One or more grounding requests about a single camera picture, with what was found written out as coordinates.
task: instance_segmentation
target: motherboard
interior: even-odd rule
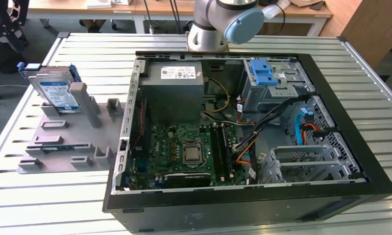
[[[147,188],[192,188],[242,185],[231,147],[238,143],[234,125],[152,126],[150,157],[135,161]]]

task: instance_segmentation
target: desk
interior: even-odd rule
[[[231,51],[308,53],[392,180],[392,92],[348,43],[334,37],[258,36]],[[135,51],[184,51],[184,35],[72,33],[57,38],[43,65],[73,63],[97,102],[127,101]],[[40,123],[41,98],[29,86],[0,135],[0,235],[128,235],[101,212],[108,171],[16,172]],[[392,196],[326,221],[247,226],[183,234],[388,234]]]
[[[178,9],[182,21],[194,20],[194,3],[178,1]],[[148,9],[152,20],[174,21],[175,17],[171,11],[170,0],[147,0]],[[138,33],[144,33],[144,20],[148,20],[144,0],[135,0],[134,20]],[[312,24],[307,36],[318,36],[322,32],[327,19],[332,17],[332,12],[326,6],[320,11],[310,9],[310,7],[298,7],[291,4],[286,11],[287,23],[307,23]],[[264,19],[264,22],[282,23],[283,14],[279,14],[272,19]]]
[[[135,3],[113,4],[111,8],[87,9],[85,0],[31,0],[29,19],[134,20]]]
[[[147,0],[152,20],[174,20],[171,5],[168,0]],[[194,3],[178,2],[180,20],[194,20]],[[286,9],[287,23],[312,24],[308,36],[318,36],[322,32],[327,19],[332,17],[332,12],[324,6],[320,11],[308,7],[299,8],[294,4]],[[87,9],[85,0],[31,0],[29,19],[103,19],[103,20],[134,20],[136,33],[146,33],[144,20],[148,20],[147,9],[143,0],[134,0],[131,5],[113,4],[112,8]],[[283,15],[279,14],[264,22],[282,23]]]

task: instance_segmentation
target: table leg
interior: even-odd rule
[[[49,27],[49,19],[39,19],[39,20],[40,20],[41,26],[44,26],[44,28],[48,28]]]
[[[308,37],[318,37],[320,35],[320,32],[323,30],[324,24],[326,24],[327,18],[315,18],[314,24],[310,28]]]
[[[146,20],[144,15],[134,15],[136,33],[142,33],[142,34],[146,33],[144,20]]]

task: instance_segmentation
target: chip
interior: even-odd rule
[[[183,164],[192,168],[202,164],[202,152],[202,143],[199,141],[183,142]]]

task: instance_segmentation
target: slotted aluminum table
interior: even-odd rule
[[[231,51],[311,54],[392,180],[392,92],[348,43],[324,37],[260,36]],[[127,100],[135,51],[184,51],[183,35],[83,34],[60,37],[44,65],[73,63],[97,102]],[[20,175],[17,163],[43,111],[29,86],[0,135],[0,234],[127,234],[101,212],[108,171]],[[330,220],[186,234],[392,234],[392,196]]]

